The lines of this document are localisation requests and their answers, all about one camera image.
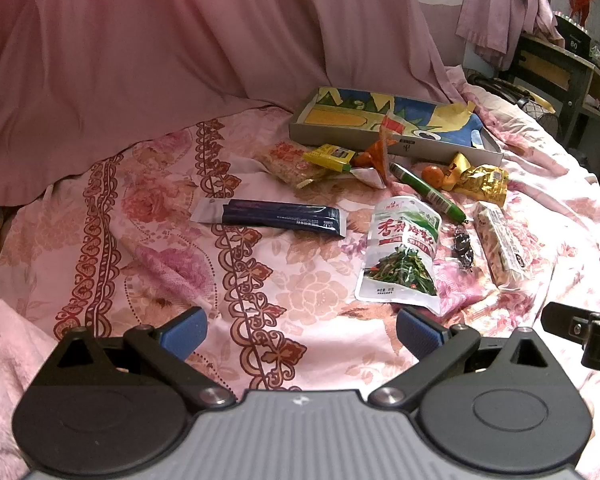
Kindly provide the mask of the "dark blue packet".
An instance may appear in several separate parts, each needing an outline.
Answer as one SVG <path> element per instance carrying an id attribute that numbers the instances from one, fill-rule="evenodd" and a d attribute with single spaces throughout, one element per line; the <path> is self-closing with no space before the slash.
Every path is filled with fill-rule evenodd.
<path id="1" fill-rule="evenodd" d="M 222 226 L 264 226 L 338 236 L 347 234 L 348 214 L 335 207 L 267 200 L 205 198 L 190 214 L 197 223 Z"/>

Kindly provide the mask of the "green white vegetable snack pouch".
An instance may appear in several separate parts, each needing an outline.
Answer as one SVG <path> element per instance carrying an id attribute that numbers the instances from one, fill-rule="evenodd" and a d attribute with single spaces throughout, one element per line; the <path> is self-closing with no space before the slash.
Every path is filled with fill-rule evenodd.
<path id="1" fill-rule="evenodd" d="M 367 233 L 364 263 L 355 296 L 440 312 L 434 258 L 441 217 L 414 196 L 379 203 Z"/>

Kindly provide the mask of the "small dark candy wrapper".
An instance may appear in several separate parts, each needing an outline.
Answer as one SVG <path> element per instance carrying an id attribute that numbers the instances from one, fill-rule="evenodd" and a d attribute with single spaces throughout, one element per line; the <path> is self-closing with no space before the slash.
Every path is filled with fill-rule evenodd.
<path id="1" fill-rule="evenodd" d="M 470 236 L 464 229 L 455 231 L 452 253 L 463 270 L 469 270 L 474 265 L 474 251 L 471 247 Z"/>

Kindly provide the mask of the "orange mandarin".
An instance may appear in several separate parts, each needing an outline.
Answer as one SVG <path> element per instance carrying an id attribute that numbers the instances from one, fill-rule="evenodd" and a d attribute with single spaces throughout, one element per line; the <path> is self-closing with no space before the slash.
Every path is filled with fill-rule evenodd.
<path id="1" fill-rule="evenodd" d="M 448 172 L 436 165 L 429 165 L 422 168 L 422 180 L 436 190 L 442 190 L 445 187 Z"/>

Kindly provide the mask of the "yellow snack bar packet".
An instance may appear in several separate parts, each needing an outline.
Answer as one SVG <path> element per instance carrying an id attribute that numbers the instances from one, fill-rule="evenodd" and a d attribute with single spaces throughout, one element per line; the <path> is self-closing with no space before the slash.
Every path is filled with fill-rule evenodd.
<path id="1" fill-rule="evenodd" d="M 305 152 L 302 158 L 310 164 L 330 171 L 349 172 L 355 151 L 332 144 L 323 144 L 319 148 Z"/>

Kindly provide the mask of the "hanging pink cloth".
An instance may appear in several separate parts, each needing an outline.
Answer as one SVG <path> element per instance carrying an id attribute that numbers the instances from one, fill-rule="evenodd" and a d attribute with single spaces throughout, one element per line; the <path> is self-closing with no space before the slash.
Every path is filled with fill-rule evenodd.
<path id="1" fill-rule="evenodd" d="M 497 70 L 509 69 L 523 34 L 565 44 L 548 0 L 463 0 L 456 34 Z"/>

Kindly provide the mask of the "pink white nougat bar pack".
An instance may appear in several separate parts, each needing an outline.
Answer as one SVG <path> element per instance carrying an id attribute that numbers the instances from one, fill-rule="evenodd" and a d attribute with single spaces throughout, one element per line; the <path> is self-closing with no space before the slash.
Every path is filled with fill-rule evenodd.
<path id="1" fill-rule="evenodd" d="M 494 284 L 505 290 L 518 289 L 526 279 L 526 263 L 501 208 L 488 202 L 478 202 L 474 226 Z"/>

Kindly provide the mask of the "painted cardboard box tray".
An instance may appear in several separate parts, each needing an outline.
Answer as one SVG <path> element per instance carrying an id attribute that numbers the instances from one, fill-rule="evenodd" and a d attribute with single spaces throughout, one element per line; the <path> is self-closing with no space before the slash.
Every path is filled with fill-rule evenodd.
<path id="1" fill-rule="evenodd" d="M 498 166 L 503 153 L 474 103 L 437 104 L 405 96 L 321 87 L 289 123 L 289 137 L 307 146 L 334 144 L 362 152 L 385 131 L 396 156 L 448 164 L 463 154 L 474 166 Z"/>

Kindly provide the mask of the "green sausage stick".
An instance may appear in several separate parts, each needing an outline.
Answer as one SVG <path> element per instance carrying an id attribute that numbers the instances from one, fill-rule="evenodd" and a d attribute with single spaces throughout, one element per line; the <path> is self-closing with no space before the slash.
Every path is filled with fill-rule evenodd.
<path id="1" fill-rule="evenodd" d="M 410 186 L 439 214 L 444 214 L 455 223 L 464 223 L 467 220 L 465 211 L 460 206 L 457 206 L 420 177 L 416 177 L 410 170 L 396 162 L 389 165 L 389 170 L 396 180 Z"/>

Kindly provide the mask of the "dark wooden desk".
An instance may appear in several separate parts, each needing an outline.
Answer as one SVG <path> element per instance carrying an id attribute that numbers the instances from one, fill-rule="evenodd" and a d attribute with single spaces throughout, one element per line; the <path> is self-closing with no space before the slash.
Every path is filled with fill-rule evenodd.
<path id="1" fill-rule="evenodd" d="M 509 82 L 531 84 L 557 100 L 557 141 L 567 150 L 578 147 L 589 122 L 600 124 L 600 69 L 579 55 L 523 34 L 513 62 L 498 74 Z"/>

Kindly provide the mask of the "black handbag beside bed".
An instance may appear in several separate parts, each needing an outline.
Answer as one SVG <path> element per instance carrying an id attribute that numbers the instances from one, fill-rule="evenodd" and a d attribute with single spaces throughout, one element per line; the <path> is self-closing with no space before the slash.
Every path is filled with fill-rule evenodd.
<path id="1" fill-rule="evenodd" d="M 559 119 L 552 104 L 543 104 L 530 90 L 519 88 L 508 81 L 483 74 L 471 73 L 468 82 L 516 105 L 543 127 L 558 128 Z"/>

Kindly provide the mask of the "black box on desk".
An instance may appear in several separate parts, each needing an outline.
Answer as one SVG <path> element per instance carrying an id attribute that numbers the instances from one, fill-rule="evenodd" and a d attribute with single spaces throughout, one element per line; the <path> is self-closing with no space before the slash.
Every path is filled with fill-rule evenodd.
<path id="1" fill-rule="evenodd" d="M 580 58 L 590 58 L 592 38 L 588 31 L 562 12 L 556 12 L 555 18 L 558 32 L 565 40 L 565 49 Z"/>

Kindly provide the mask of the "clear crispy rice cake pack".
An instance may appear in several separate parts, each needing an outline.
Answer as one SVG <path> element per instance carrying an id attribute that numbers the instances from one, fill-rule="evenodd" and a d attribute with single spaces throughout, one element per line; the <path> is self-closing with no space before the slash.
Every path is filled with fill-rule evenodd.
<path id="1" fill-rule="evenodd" d="M 308 162 L 308 148 L 291 140 L 270 144 L 254 155 L 270 174 L 296 190 L 322 180 L 327 169 Z"/>

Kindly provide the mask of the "orange white snack packet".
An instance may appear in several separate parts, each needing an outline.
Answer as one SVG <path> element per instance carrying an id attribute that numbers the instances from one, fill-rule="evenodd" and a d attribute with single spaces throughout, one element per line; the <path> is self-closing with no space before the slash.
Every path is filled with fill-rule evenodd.
<path id="1" fill-rule="evenodd" d="M 385 114 L 379 126 L 378 140 L 352 159 L 352 168 L 374 168 L 381 186 L 386 186 L 389 182 L 389 148 L 399 143 L 404 128 L 405 122 L 399 116 L 391 112 Z"/>

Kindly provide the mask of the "gold foil snack packet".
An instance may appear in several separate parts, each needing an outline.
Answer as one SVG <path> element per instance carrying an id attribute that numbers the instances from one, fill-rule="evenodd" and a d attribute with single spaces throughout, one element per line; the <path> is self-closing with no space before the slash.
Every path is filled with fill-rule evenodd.
<path id="1" fill-rule="evenodd" d="M 462 153 L 457 153 L 444 170 L 442 188 L 503 207 L 508 190 L 508 171 L 499 166 L 474 166 Z"/>

